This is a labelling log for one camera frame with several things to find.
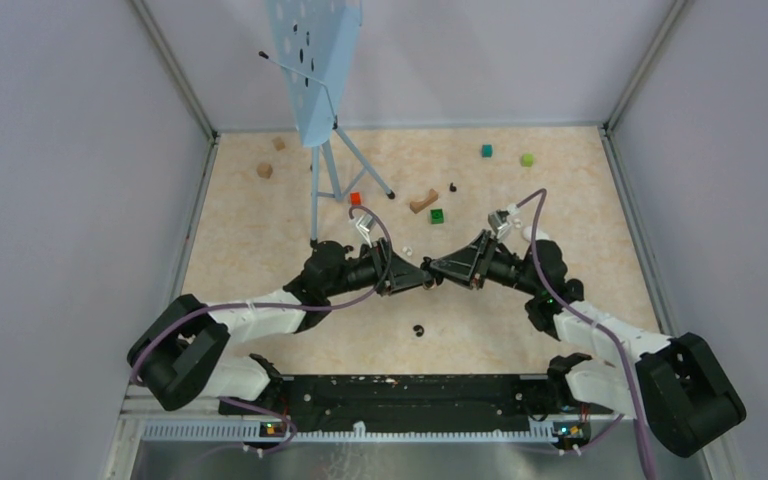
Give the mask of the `small wooden cube far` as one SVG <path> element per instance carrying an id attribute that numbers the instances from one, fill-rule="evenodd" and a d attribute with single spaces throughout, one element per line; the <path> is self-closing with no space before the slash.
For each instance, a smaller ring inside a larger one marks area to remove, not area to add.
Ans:
<path id="1" fill-rule="evenodd" d="M 275 137 L 272 140 L 272 144 L 276 151 L 282 151 L 286 148 L 286 144 L 281 137 Z"/>

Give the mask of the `aluminium rail frame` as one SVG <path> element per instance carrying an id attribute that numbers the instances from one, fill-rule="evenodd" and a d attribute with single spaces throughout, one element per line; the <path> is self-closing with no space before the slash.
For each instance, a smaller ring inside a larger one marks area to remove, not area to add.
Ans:
<path id="1" fill-rule="evenodd" d="M 491 444 L 576 458 L 631 422 L 605 402 L 575 400 L 545 375 L 279 376 L 253 400 L 201 395 L 174 410 L 131 388 L 104 474 L 127 478 L 142 441 L 201 441 L 259 456 L 313 444 Z"/>

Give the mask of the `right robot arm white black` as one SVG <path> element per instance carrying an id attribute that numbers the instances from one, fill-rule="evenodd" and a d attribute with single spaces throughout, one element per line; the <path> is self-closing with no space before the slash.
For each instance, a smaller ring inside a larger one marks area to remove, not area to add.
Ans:
<path id="1" fill-rule="evenodd" d="M 688 458 L 747 418 L 746 407 L 704 338 L 670 337 L 635 327 L 584 297 L 568 278 L 556 242 L 539 238 L 524 256 L 489 231 L 423 267 L 436 282 L 471 290 L 488 281 L 530 295 L 524 305 L 534 328 L 588 349 L 546 385 L 549 404 L 572 412 L 597 404 L 641 420 L 671 453 Z"/>

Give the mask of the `green lego brick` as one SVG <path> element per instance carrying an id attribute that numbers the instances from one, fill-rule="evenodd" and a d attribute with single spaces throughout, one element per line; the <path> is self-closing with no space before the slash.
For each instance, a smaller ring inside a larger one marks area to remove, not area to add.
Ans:
<path id="1" fill-rule="evenodd" d="M 445 215 L 442 209 L 431 209 L 429 211 L 429 222 L 432 225 L 439 225 L 445 222 Z"/>

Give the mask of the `white charging case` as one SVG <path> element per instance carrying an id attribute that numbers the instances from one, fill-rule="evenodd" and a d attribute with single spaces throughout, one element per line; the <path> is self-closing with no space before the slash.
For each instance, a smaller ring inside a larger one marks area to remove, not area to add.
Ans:
<path id="1" fill-rule="evenodd" d="M 539 228 L 534 229 L 532 225 L 526 225 L 521 229 L 521 236 L 526 242 L 533 240 L 550 240 L 551 237 Z"/>

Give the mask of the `black earbud charging case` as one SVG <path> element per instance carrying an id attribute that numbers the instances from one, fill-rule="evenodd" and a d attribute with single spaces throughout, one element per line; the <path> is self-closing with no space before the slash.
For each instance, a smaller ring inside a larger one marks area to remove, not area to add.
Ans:
<path id="1" fill-rule="evenodd" d="M 425 290 L 430 290 L 438 285 L 437 277 L 431 268 L 432 259 L 430 257 L 424 257 L 420 264 L 420 270 L 423 272 L 422 287 Z"/>

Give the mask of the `wooden cube near stand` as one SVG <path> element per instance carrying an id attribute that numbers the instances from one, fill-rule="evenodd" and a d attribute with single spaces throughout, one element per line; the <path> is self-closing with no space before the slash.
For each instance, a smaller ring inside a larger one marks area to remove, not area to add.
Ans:
<path id="1" fill-rule="evenodd" d="M 261 162 L 256 168 L 259 178 L 270 179 L 273 175 L 273 166 L 268 162 Z"/>

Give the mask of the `light blue music stand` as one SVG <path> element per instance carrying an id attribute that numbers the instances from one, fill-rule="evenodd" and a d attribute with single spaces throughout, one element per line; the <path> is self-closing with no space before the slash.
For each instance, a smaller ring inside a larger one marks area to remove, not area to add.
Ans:
<path id="1" fill-rule="evenodd" d="M 282 71 L 301 146 L 311 153 L 311 229 L 319 241 L 318 206 L 322 198 L 346 199 L 368 175 L 389 199 L 394 190 L 342 128 L 339 109 L 357 40 L 364 24 L 361 1 L 267 1 L 275 49 L 259 57 Z M 340 184 L 331 138 L 336 135 L 361 165 L 349 184 Z"/>

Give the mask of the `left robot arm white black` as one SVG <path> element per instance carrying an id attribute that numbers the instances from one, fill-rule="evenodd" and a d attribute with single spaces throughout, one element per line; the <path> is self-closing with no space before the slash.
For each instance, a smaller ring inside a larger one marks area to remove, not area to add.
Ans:
<path id="1" fill-rule="evenodd" d="M 146 387 L 166 411 L 200 396 L 243 400 L 257 413 L 279 404 L 278 372 L 250 355 L 234 359 L 233 348 L 317 326 L 336 310 L 331 298 L 357 292 L 351 308 L 369 296 L 389 296 L 434 279 L 393 252 L 381 238 L 355 257 L 335 241 L 313 247 L 301 273 L 280 289 L 250 300 L 208 304 L 192 294 L 173 300 L 126 355 L 134 383 Z"/>

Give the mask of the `lime green cube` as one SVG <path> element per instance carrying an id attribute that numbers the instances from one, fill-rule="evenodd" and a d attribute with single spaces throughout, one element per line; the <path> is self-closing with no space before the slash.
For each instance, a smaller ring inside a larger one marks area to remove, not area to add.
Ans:
<path id="1" fill-rule="evenodd" d="M 523 167 L 532 167 L 535 162 L 535 157 L 533 154 L 526 153 L 521 157 L 521 165 Z"/>

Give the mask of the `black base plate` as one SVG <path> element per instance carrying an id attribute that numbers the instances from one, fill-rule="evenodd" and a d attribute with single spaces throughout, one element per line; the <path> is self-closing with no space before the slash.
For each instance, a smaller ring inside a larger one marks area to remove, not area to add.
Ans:
<path id="1" fill-rule="evenodd" d="M 296 375 L 269 386 L 254 405 L 284 414 L 300 432 L 524 432 L 582 405 L 545 375 Z"/>

